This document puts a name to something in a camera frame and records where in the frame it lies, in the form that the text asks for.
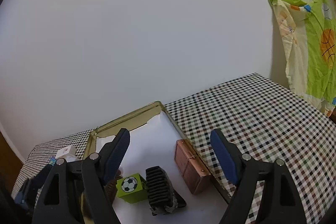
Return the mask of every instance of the blue gripper pad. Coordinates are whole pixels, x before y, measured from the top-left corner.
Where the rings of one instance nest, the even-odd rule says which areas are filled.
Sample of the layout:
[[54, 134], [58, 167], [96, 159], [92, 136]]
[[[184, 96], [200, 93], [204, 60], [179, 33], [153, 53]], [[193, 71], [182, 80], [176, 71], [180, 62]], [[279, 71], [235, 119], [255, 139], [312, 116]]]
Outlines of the blue gripper pad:
[[238, 185], [240, 178], [237, 174], [235, 161], [231, 157], [228, 149], [222, 141], [223, 138], [220, 138], [219, 134], [221, 134], [222, 137], [225, 138], [219, 129], [214, 129], [213, 131], [211, 131], [211, 147], [216, 154], [216, 157], [219, 161], [220, 166], [223, 169], [224, 175], [227, 180], [229, 180], [234, 185]]
[[100, 162], [103, 165], [102, 182], [106, 185], [111, 179], [114, 179], [118, 168], [123, 160], [130, 143], [130, 134], [126, 128], [122, 128], [114, 140], [106, 143], [99, 155]]

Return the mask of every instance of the copper box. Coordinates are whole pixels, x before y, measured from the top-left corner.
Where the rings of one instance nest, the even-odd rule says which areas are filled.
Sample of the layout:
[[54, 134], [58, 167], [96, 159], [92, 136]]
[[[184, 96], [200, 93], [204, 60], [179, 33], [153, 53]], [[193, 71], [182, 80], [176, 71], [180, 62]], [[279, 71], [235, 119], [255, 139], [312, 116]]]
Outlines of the copper box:
[[211, 173], [188, 140], [177, 140], [175, 162], [192, 194], [201, 193], [210, 184]]

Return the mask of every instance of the green cloth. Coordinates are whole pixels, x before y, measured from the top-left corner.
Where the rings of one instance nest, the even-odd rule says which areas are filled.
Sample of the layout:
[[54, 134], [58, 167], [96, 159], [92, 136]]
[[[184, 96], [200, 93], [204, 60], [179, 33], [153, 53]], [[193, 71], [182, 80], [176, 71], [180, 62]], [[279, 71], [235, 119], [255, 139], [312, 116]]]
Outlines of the green cloth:
[[336, 104], [335, 0], [269, 0], [290, 89], [329, 116]]

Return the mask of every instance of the table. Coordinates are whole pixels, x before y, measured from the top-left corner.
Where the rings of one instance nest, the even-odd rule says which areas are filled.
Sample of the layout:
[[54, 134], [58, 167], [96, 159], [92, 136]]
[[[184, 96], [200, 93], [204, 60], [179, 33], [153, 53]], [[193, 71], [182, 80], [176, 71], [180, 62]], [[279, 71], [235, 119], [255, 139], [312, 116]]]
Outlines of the table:
[[[225, 179], [210, 146], [210, 132], [214, 128], [220, 128], [228, 141], [257, 160], [286, 161], [308, 224], [318, 223], [332, 204], [336, 196], [336, 125], [291, 91], [254, 73], [165, 107], [230, 196], [235, 187]], [[58, 149], [73, 144], [81, 159], [91, 131], [36, 145], [19, 173], [12, 196]], [[247, 224], [256, 218], [262, 189], [260, 182]]]

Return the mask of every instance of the metal screw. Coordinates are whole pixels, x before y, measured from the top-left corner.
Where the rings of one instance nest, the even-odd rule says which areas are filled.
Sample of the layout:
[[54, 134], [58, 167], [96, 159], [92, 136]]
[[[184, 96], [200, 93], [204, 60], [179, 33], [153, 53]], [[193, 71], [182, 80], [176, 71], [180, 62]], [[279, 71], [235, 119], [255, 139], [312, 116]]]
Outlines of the metal screw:
[[244, 160], [250, 160], [251, 159], [251, 156], [249, 154], [243, 154], [241, 156]]
[[60, 158], [60, 159], [58, 159], [57, 161], [56, 161], [56, 164], [57, 165], [61, 165], [61, 164], [63, 164], [65, 162], [65, 160], [63, 159], [63, 158]]
[[280, 165], [280, 166], [285, 164], [285, 162], [281, 159], [277, 159], [275, 162], [277, 163], [277, 165]]
[[98, 153], [92, 153], [92, 154], [90, 154], [90, 159], [92, 159], [92, 160], [96, 160], [96, 159], [98, 159], [98, 157], [99, 157], [99, 154]]

